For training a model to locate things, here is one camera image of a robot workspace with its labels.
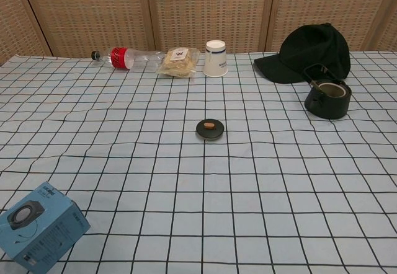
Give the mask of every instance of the checkered tablecloth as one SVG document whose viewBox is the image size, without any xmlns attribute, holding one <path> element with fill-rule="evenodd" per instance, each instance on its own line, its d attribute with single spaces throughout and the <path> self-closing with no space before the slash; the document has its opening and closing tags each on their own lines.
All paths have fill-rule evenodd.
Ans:
<svg viewBox="0 0 397 274">
<path fill-rule="evenodd" d="M 352 53 L 341 120 L 228 55 L 222 78 L 0 67 L 0 209 L 44 181 L 91 229 L 51 274 L 397 273 L 397 54 Z M 204 142 L 204 118 L 225 132 Z M 0 273 L 26 273 L 0 252 Z"/>
</svg>

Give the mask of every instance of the black round lid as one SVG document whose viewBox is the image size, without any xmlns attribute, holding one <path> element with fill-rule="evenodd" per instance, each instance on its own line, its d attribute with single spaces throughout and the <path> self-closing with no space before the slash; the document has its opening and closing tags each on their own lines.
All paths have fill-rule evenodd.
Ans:
<svg viewBox="0 0 397 274">
<path fill-rule="evenodd" d="M 99 51 L 92 51 L 91 52 L 91 58 L 92 58 L 92 60 L 99 60 L 99 58 L 100 58 Z"/>
<path fill-rule="evenodd" d="M 225 127 L 219 120 L 205 119 L 200 121 L 196 126 L 196 133 L 203 139 L 218 139 Z"/>
</svg>

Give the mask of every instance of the bag of food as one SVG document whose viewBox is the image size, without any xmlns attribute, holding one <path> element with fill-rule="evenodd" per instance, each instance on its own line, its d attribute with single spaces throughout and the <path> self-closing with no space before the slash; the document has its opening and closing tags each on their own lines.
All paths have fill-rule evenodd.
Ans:
<svg viewBox="0 0 397 274">
<path fill-rule="evenodd" d="M 199 56 L 200 51 L 195 48 L 172 48 L 168 51 L 157 72 L 174 77 L 190 77 L 196 72 Z"/>
</svg>

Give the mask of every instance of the paper cup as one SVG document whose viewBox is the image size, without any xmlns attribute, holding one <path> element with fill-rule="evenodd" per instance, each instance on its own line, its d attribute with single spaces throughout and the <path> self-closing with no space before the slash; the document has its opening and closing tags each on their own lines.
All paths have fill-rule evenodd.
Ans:
<svg viewBox="0 0 397 274">
<path fill-rule="evenodd" d="M 205 45 L 204 74 L 208 77 L 222 77 L 228 72 L 226 64 L 226 43 L 210 40 Z"/>
</svg>

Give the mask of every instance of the woven panel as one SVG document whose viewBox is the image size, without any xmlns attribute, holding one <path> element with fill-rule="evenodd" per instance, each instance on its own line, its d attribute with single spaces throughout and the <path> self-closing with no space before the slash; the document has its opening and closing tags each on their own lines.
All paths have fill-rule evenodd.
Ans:
<svg viewBox="0 0 397 274">
<path fill-rule="evenodd" d="M 278 0 L 273 8 L 272 40 L 266 50 L 279 51 L 285 37 L 305 24 L 330 22 L 345 36 L 350 50 L 360 50 L 382 0 Z"/>
<path fill-rule="evenodd" d="M 387 25 L 377 50 L 397 51 L 397 11 Z"/>
<path fill-rule="evenodd" d="M 155 0 L 159 42 L 204 49 L 205 42 L 221 39 L 228 52 L 257 51 L 264 0 Z"/>
<path fill-rule="evenodd" d="M 15 54 L 45 55 L 21 0 L 0 0 L 0 65 Z"/>
<path fill-rule="evenodd" d="M 94 48 L 111 46 L 148 49 L 140 0 L 32 2 L 57 56 L 88 57 Z"/>
</svg>

